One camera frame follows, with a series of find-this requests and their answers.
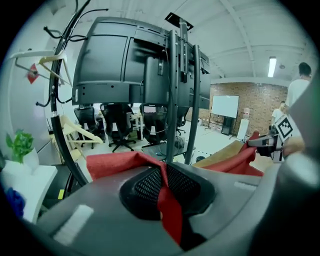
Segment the red fabric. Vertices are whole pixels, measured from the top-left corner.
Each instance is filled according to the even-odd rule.
[[[257,139],[258,137],[259,132],[255,130],[249,140]],[[237,155],[203,168],[229,174],[263,176],[264,173],[262,171],[250,166],[250,162],[256,158],[256,150],[256,147],[249,147],[248,142],[246,142]]]
[[[255,130],[252,134],[252,136],[249,138],[249,140],[255,140],[259,138],[259,131]],[[249,148],[248,146],[248,141],[246,143],[243,144],[242,148],[240,149],[239,153],[241,151],[244,151],[245,149]]]
[[[140,166],[159,166],[164,180],[160,189],[157,208],[162,213],[162,225],[180,244],[182,232],[182,209],[168,186],[167,165],[141,152],[121,152],[88,155],[86,167],[93,180],[111,176]]]

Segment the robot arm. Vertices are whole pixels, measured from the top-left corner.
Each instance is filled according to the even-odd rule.
[[[283,146],[285,141],[292,136],[293,128],[286,115],[283,115],[269,128],[269,134],[248,141],[249,147],[256,147],[259,154],[271,157],[274,163],[284,161]]]

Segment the white table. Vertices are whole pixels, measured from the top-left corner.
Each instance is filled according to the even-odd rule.
[[[135,126],[133,127],[133,130],[140,130],[140,140],[143,141],[144,136],[143,136],[143,129],[144,129],[144,122],[141,114],[134,114],[131,115],[132,119],[135,120]]]
[[[0,172],[2,186],[7,191],[12,187],[25,200],[23,218],[36,223],[45,195],[57,174],[55,166],[39,165],[32,174],[26,174],[24,165],[6,160],[4,169]]]

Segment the computer monitor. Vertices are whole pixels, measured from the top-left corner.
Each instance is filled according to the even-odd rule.
[[[142,101],[145,104],[168,104],[168,61],[165,57],[168,33],[142,21],[98,17],[87,34],[88,40],[84,41],[76,63],[72,104]],[[194,61],[190,44],[188,51],[189,77],[186,83],[179,82],[178,106],[181,107],[192,106],[190,88],[194,86]],[[154,75],[159,60],[163,62],[163,72]],[[201,52],[202,73],[208,74],[209,67],[209,58]],[[200,94],[209,102],[210,82],[205,85],[201,81]]]

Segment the whiteboard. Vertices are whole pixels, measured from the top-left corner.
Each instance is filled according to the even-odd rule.
[[[239,96],[213,95],[211,113],[219,116],[236,118]]]

